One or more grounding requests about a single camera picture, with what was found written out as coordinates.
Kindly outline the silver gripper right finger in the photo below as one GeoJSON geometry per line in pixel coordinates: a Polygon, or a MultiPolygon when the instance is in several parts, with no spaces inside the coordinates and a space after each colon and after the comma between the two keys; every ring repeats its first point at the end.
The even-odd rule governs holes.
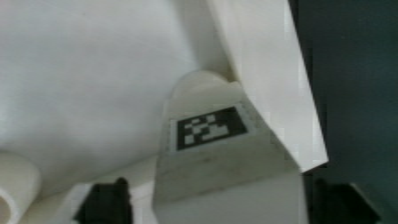
{"type": "Polygon", "coordinates": [[[384,224],[366,192],[354,182],[304,177],[309,224],[384,224]]]}

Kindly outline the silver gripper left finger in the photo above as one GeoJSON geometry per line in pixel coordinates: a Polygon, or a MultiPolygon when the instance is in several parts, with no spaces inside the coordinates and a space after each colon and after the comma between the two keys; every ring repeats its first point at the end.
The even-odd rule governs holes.
{"type": "Polygon", "coordinates": [[[131,224],[131,195],[124,178],[78,185],[55,213],[55,224],[131,224]]]}

